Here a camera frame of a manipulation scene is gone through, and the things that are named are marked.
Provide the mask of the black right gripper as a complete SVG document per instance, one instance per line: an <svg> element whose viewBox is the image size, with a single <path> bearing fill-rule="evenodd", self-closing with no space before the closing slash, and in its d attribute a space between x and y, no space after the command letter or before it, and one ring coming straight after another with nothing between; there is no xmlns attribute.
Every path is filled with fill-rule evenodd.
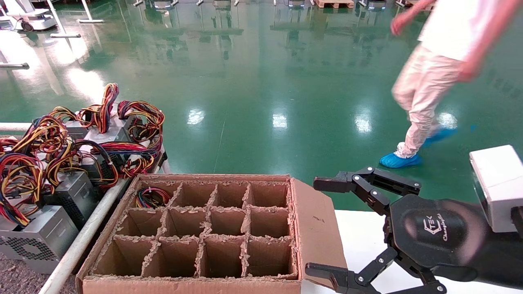
<svg viewBox="0 0 523 294"><path fill-rule="evenodd" d="M390 205L387 221L411 267L453 281L478 278L476 259L489 235L480 205L407 195Z"/></svg>

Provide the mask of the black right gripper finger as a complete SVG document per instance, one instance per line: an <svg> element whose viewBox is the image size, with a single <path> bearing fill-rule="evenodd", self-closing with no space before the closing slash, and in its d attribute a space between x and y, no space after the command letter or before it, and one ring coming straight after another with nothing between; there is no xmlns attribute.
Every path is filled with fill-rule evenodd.
<svg viewBox="0 0 523 294"><path fill-rule="evenodd" d="M356 172L339 171L335 177L316 177L314 189L321 192L352 192L379 215L389 215L391 201L380 191L395 195L418 195L421 184L394 173L368 166Z"/></svg>
<svg viewBox="0 0 523 294"><path fill-rule="evenodd" d="M324 265L319 263L306 263L308 276L327 279L331 288L338 294L379 294L372 286L372 281L377 278L393 262L397 261L400 253L393 247L387 247L380 255L361 270L354 272L343 267ZM446 294L446 287L432 274L430 270L417 272L423 282L422 286L402 289L395 294Z"/></svg>

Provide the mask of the passer-by hand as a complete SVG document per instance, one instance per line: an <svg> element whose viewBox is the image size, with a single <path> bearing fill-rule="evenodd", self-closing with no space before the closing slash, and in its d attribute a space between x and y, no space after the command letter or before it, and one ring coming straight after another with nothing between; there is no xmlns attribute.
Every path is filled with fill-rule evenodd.
<svg viewBox="0 0 523 294"><path fill-rule="evenodd" d="M402 31L404 30L404 28L410 24L411 22L411 17L409 17L408 15L404 15L404 14L401 14L401 15L397 15L396 17L394 17L394 19L392 19L391 21L391 24L390 24L390 30L391 30L391 33L392 35L394 36L399 36Z"/></svg>
<svg viewBox="0 0 523 294"><path fill-rule="evenodd" d="M481 69L479 61L465 61L460 64L457 77L458 82L471 82Z"/></svg>

